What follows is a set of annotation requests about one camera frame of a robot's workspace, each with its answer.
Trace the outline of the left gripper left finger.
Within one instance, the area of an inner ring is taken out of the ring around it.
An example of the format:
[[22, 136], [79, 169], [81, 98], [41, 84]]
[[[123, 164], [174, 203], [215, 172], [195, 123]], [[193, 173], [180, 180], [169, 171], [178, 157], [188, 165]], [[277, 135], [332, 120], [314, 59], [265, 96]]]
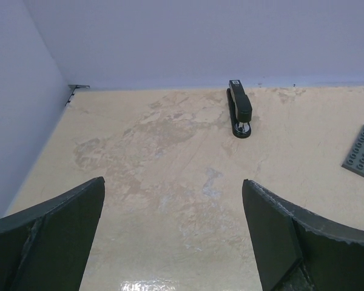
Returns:
[[105, 198], [93, 178], [0, 219], [0, 290], [79, 290]]

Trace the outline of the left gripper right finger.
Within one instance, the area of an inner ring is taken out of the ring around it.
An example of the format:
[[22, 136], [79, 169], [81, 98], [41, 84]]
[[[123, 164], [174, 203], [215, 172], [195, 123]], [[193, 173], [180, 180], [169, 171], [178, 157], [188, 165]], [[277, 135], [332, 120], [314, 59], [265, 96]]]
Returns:
[[364, 231], [244, 180], [243, 207], [263, 290], [364, 290]]

